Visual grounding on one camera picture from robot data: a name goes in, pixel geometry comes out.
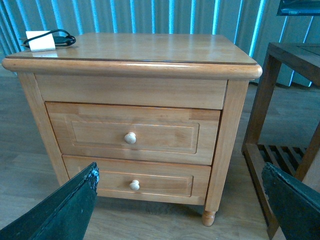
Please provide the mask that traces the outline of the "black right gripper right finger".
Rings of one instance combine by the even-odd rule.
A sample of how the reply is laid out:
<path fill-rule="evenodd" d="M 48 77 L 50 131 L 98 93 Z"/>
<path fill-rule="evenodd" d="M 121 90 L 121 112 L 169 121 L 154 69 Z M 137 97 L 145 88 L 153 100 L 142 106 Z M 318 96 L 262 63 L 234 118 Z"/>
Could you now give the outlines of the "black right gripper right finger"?
<path fill-rule="evenodd" d="M 262 183 L 268 203 L 287 240 L 320 238 L 320 193 L 267 162 Z"/>

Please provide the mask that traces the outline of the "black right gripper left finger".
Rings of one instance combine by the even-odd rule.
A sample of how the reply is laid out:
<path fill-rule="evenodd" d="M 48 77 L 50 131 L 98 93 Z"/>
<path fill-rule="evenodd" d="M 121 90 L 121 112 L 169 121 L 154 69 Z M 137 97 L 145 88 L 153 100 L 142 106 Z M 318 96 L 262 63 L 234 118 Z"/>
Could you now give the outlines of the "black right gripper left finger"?
<path fill-rule="evenodd" d="M 97 202 L 99 169 L 91 163 L 0 231 L 2 240 L 82 240 Z"/>

